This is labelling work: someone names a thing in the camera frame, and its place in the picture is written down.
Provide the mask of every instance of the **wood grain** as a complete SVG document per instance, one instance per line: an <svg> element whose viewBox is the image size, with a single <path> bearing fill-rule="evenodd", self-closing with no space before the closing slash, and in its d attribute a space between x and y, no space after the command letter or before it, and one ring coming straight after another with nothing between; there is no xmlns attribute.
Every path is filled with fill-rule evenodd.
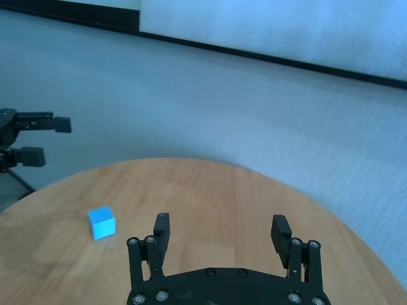
<svg viewBox="0 0 407 305"><path fill-rule="evenodd" d="M86 212L109 205L117 234L93 241ZM169 212L166 275L239 266L284 275L270 240L273 214L294 236L322 243L332 304L407 304L382 261L304 194L257 173L195 159L145 159L89 170L0 213L0 304L125 304L126 239Z"/></svg>

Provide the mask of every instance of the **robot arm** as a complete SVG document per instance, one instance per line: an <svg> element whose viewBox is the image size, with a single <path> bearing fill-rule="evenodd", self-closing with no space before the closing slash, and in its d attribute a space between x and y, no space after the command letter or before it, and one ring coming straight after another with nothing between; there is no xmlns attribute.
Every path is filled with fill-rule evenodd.
<svg viewBox="0 0 407 305"><path fill-rule="evenodd" d="M71 120L53 117L52 112L17 112L14 109L0 109L0 172L7 172L18 163L22 163L23 166L44 166L45 156L42 148L10 147L18 134L27 130L71 133Z"/></svg>

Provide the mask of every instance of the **blue cube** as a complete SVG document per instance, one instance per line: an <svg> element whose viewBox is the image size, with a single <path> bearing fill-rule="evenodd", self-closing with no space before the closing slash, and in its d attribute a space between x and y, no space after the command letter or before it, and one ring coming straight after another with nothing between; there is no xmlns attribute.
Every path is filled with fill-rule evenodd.
<svg viewBox="0 0 407 305"><path fill-rule="evenodd" d="M116 220L108 206L88 211L94 240L116 233Z"/></svg>

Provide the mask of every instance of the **black baseboard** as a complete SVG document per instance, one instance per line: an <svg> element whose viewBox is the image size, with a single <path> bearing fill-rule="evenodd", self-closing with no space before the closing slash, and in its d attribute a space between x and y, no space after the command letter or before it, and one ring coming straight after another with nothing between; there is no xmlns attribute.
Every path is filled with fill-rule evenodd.
<svg viewBox="0 0 407 305"><path fill-rule="evenodd" d="M248 51L241 51L241 50L236 50L236 49L231 49L231 48L225 48L222 46L214 46L212 44L196 43L194 41L182 40L182 39L171 38L171 37L167 37L167 36L160 36L160 35L155 35L155 34L148 34L148 33L144 33L144 32L139 32L137 35L140 37L146 37L146 38L156 39L156 40L160 40L160 41L167 41L170 43L177 43L177 44L182 44L185 46L192 46L194 48L216 51L216 52L221 52L221 53L225 53L225 54L236 55L236 56L246 57L246 58L251 58L251 59L256 59L256 60L262 60L264 62L271 62L273 64L288 65L290 67L295 67L295 68L305 69L305 70L310 70L310 71L315 71L315 72L321 72L321 73L325 73L325 74L340 76L343 78L356 79L358 81L365 81L368 83L390 86L390 87L399 88L399 89L407 89L407 82L400 81L397 79L383 78L380 76L374 76L374 75L369 75L369 74L363 74L363 73L358 73L358 72L352 72L352 71L347 71L347 70L325 67L323 65L309 64L306 62L299 62L297 60L274 57L274 56L270 56L270 55L262 55L259 53L252 53L252 52L248 52Z"/></svg>
<svg viewBox="0 0 407 305"><path fill-rule="evenodd" d="M30 186L30 184L28 184L23 178L17 175L13 170L8 170L8 173L21 185L23 185L28 190L28 193L31 194L36 191L32 186Z"/></svg>
<svg viewBox="0 0 407 305"><path fill-rule="evenodd" d="M262 60L274 64L287 65L299 69L306 69L315 72L340 76L343 78L356 79L378 85L390 86L394 88L407 89L407 81L398 79L383 78L359 72L346 71L322 65L309 64L297 60L262 55L248 51L241 51L221 46L214 46L205 43L196 43L183 39L171 38L140 32L139 20L140 12L123 8L111 8L107 6L97 6L83 3L71 3L60 0L0 0L0 8L19 11L46 18L72 22L75 24L87 25L109 31L121 32L135 36L166 41L170 43L182 44L194 48L201 48L225 54Z"/></svg>

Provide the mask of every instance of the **screw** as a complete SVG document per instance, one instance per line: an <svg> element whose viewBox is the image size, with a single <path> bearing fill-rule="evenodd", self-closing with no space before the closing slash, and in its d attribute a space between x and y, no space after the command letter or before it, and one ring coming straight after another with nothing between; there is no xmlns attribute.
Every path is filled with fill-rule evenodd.
<svg viewBox="0 0 407 305"><path fill-rule="evenodd" d="M206 275L207 276L214 276L215 275L215 270L213 270L212 268L209 268L206 270Z"/></svg>
<svg viewBox="0 0 407 305"><path fill-rule="evenodd" d="M301 297L298 294L296 294L295 292L291 292L288 295L288 299L293 303L301 303Z"/></svg>
<svg viewBox="0 0 407 305"><path fill-rule="evenodd" d="M166 292L165 290L160 290L159 292L157 292L157 294L155 295L155 299L158 302L163 302L166 299L168 299L169 293Z"/></svg>
<svg viewBox="0 0 407 305"><path fill-rule="evenodd" d="M314 305L325 305L325 302L320 299L319 297L313 297L312 298L312 304Z"/></svg>
<svg viewBox="0 0 407 305"><path fill-rule="evenodd" d="M144 303L146 301L146 297L142 294L137 294L134 298L133 298L133 304L134 305L140 305L142 303Z"/></svg>
<svg viewBox="0 0 407 305"><path fill-rule="evenodd" d="M237 274L245 278L247 276L247 271L245 269L239 269Z"/></svg>

